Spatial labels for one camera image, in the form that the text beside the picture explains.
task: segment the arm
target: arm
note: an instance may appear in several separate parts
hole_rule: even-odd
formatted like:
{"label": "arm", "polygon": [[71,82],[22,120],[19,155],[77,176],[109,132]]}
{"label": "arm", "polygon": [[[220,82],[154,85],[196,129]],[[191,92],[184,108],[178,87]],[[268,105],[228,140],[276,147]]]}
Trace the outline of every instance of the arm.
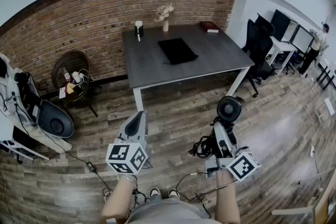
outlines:
{"label": "arm", "polygon": [[103,207],[100,224],[106,224],[106,220],[110,218],[115,218],[117,224],[125,223],[130,211],[133,188],[134,182],[123,176],[120,177],[114,191]]}
{"label": "arm", "polygon": [[240,214],[233,181],[233,176],[227,169],[221,169],[217,172],[217,187],[232,183],[226,188],[217,191],[215,219],[222,224],[240,223]]}

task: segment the wooden floor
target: wooden floor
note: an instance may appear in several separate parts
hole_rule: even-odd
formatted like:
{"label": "wooden floor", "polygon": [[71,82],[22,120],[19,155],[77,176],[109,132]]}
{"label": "wooden floor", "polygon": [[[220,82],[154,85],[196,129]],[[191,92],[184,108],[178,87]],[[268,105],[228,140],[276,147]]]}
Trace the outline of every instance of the wooden floor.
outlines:
{"label": "wooden floor", "polygon": [[[210,133],[216,106],[235,76],[218,74],[143,90],[154,168],[140,173],[140,191],[148,193],[151,187],[157,186],[166,193],[186,173],[203,170],[203,160],[188,157],[187,151],[202,135]],[[312,120],[289,83],[308,109],[315,135]],[[322,178],[323,183],[309,180],[297,184],[317,173],[314,159],[309,158],[312,143],[316,143],[320,172],[336,165],[335,121],[323,101],[327,93],[297,73],[273,76],[258,89],[259,97],[252,98],[252,87],[246,81],[236,93],[245,99],[235,126],[238,142],[249,146],[262,163],[254,176],[236,184],[241,222],[310,223],[308,216],[277,217],[270,212],[307,205],[328,181],[327,175]],[[113,188],[117,177],[105,164],[106,151],[122,122],[136,111],[135,102],[128,82],[120,81],[103,85],[92,103],[98,118],[87,108],[70,109],[76,117],[75,132],[69,139],[73,145],[71,152],[94,163],[99,175]],[[324,114],[321,122],[317,108]],[[9,154],[0,153],[5,195],[15,223],[96,223],[104,205],[103,183],[84,163],[69,155],[56,154],[43,146],[38,150],[52,159],[24,160],[19,165]],[[214,178],[196,176],[183,181],[181,191],[192,196],[214,187]],[[214,205],[213,193],[207,197],[205,206],[213,213]],[[3,188],[0,219],[12,223]]]}

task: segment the wicker chair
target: wicker chair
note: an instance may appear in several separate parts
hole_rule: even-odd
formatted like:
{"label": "wicker chair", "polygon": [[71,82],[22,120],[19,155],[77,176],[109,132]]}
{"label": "wicker chair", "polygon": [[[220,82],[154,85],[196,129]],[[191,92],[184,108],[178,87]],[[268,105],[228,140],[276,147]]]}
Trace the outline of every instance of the wicker chair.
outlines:
{"label": "wicker chair", "polygon": [[64,67],[66,68],[66,70],[69,72],[70,75],[75,71],[84,74],[86,76],[87,82],[85,81],[85,83],[82,83],[80,85],[80,88],[83,90],[82,94],[76,94],[76,93],[67,94],[65,98],[60,99],[62,107],[71,116],[69,111],[65,108],[63,102],[73,103],[79,100],[84,100],[86,101],[86,105],[91,109],[93,114],[96,117],[98,117],[97,113],[93,110],[92,106],[90,105],[90,103],[86,98],[86,95],[90,87],[90,79],[89,79],[90,65],[85,54],[81,51],[70,51],[63,54],[58,59],[51,72],[51,81],[57,92],[59,92],[59,89],[67,84],[67,81],[64,78],[64,71],[63,71]]}

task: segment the person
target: person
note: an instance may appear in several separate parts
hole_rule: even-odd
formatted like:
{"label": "person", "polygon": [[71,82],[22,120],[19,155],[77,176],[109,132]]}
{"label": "person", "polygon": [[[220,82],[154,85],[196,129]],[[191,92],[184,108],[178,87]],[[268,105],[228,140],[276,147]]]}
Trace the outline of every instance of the person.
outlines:
{"label": "person", "polygon": [[328,45],[327,43],[328,32],[329,32],[329,25],[323,24],[322,33],[319,36],[315,37],[313,44],[311,45],[311,48],[303,61],[302,67],[298,68],[298,71],[301,75],[304,75],[304,73],[306,73],[311,62],[313,62],[316,59],[320,51],[325,50],[326,46]]}
{"label": "person", "polygon": [[138,205],[130,212],[132,192],[137,183],[136,177],[122,175],[106,201],[101,213],[100,224],[107,223],[131,223],[131,224],[238,224],[240,215],[236,200],[234,179],[227,169],[216,172],[217,187],[227,185],[217,190],[217,204],[215,220],[211,220],[202,208],[180,201],[180,195],[176,189],[168,192],[168,199],[162,199],[158,188],[150,191],[150,201]]}

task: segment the red book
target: red book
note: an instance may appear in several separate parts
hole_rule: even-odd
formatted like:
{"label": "red book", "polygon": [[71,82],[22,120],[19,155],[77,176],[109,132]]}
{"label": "red book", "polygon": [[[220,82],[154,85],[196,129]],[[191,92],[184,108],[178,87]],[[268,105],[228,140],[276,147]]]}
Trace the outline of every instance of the red book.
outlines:
{"label": "red book", "polygon": [[209,22],[209,21],[201,21],[199,23],[203,29],[208,32],[208,33],[218,33],[219,32],[219,27],[217,25],[215,25],[213,22]]}

